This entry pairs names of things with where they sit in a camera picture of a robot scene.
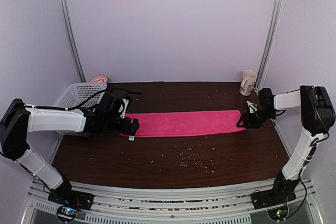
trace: vertical metal pole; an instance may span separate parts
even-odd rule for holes
[[[79,75],[80,81],[81,82],[86,82],[83,67],[80,63],[80,59],[79,59],[79,55],[78,55],[78,51],[77,51],[77,47],[76,47],[74,32],[72,31],[67,0],[60,0],[60,1],[61,1],[61,5],[62,5],[66,30],[67,30],[67,34],[68,34],[68,41],[69,41],[69,45],[70,45],[70,50],[71,50],[71,53],[72,53],[72,58],[74,60],[73,62],[75,63],[75,67],[76,67],[77,73]]]
[[[274,36],[275,32],[278,26],[279,22],[279,17],[281,14],[281,7],[282,7],[282,1],[283,0],[274,0],[274,6],[273,6],[273,13],[272,13],[272,18],[268,30],[268,36],[264,48],[264,54],[260,63],[260,67],[258,70],[258,78],[256,81],[256,88],[257,90],[261,89],[262,84],[265,81],[265,77],[267,74],[267,69],[269,65],[269,60],[271,57],[272,49],[274,46]]]

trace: cup handle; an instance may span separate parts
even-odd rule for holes
[[[244,88],[244,85],[245,83],[247,82],[247,79],[244,79],[242,80],[241,84],[240,84],[240,87],[243,89]]]

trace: white mug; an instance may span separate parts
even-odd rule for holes
[[[243,80],[240,84],[239,93],[244,96],[249,96],[253,90],[253,86],[256,83],[258,74],[252,70],[243,71]]]

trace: pink towel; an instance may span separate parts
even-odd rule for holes
[[[243,131],[236,126],[240,112],[201,111],[127,114],[139,119],[140,128],[135,137],[204,136]]]

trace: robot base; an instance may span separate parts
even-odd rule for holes
[[[83,209],[83,210],[91,209],[93,198],[94,198],[93,194],[83,193],[82,191],[73,191],[73,190],[71,192],[73,193],[73,196],[78,199],[78,202],[69,204],[69,207],[73,209]],[[53,194],[49,194],[48,200],[51,202],[55,202],[55,203],[63,205],[63,202],[61,202]]]
[[[267,191],[258,191],[256,193],[251,194],[252,203],[254,209],[260,208],[269,208],[272,206],[280,205],[286,203],[283,200],[283,197],[276,197],[274,190],[267,190]],[[287,195],[287,202],[295,200],[296,195],[295,193],[289,193]]]

